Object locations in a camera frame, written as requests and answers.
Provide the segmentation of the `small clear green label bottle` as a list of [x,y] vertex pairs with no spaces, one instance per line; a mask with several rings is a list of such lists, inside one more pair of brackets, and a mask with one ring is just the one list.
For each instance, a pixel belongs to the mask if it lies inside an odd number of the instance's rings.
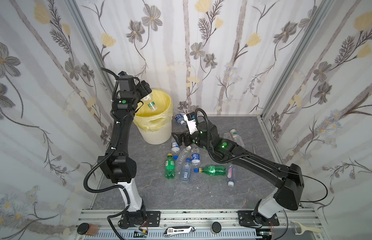
[[153,98],[153,95],[152,94],[148,94],[147,96],[145,96],[144,98],[142,98],[143,102],[150,108],[150,110],[152,112],[154,112],[155,110],[157,110],[157,106],[154,102],[154,98]]

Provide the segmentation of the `green soda bottle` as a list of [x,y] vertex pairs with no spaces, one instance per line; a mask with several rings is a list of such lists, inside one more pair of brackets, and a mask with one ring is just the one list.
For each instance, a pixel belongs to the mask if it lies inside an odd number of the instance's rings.
[[226,167],[225,166],[218,166],[218,165],[210,165],[203,168],[194,168],[195,173],[204,173],[209,176],[225,176],[226,175]]
[[174,179],[175,178],[175,161],[173,159],[172,154],[168,154],[166,162],[165,162],[165,177],[166,179]]

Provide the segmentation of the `clear bottle pink label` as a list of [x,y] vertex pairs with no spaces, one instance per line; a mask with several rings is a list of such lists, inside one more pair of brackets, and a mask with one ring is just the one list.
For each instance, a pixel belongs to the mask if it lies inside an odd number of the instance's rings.
[[236,168],[234,165],[230,165],[227,170],[227,182],[229,187],[233,187],[236,182]]

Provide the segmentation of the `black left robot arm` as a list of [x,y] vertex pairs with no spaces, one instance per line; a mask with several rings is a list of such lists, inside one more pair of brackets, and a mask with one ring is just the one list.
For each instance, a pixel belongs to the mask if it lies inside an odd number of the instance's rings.
[[[96,165],[86,174],[83,180],[84,189],[90,193],[103,193],[118,189],[122,194],[126,208],[116,216],[121,217],[118,226],[127,229],[144,225],[148,219],[146,207],[139,194],[134,193],[134,178],[137,163],[130,158],[128,145],[130,129],[138,110],[144,105],[142,99],[152,93],[146,81],[128,75],[122,71],[115,74],[103,69],[115,77],[110,115],[114,120],[110,144],[103,156],[99,156]],[[101,169],[113,186],[104,189],[92,189],[88,185],[90,176]]]

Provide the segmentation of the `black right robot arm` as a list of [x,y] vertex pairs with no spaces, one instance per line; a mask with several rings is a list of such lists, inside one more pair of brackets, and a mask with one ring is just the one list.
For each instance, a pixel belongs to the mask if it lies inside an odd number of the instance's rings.
[[242,167],[271,183],[275,190],[257,202],[251,213],[251,221],[256,226],[274,219],[281,210],[296,211],[299,208],[304,180],[301,168],[278,164],[247,151],[238,143],[221,137],[217,127],[206,113],[198,108],[186,114],[187,130],[173,132],[172,137],[179,145],[195,144],[205,149],[211,159],[219,164],[231,163]]

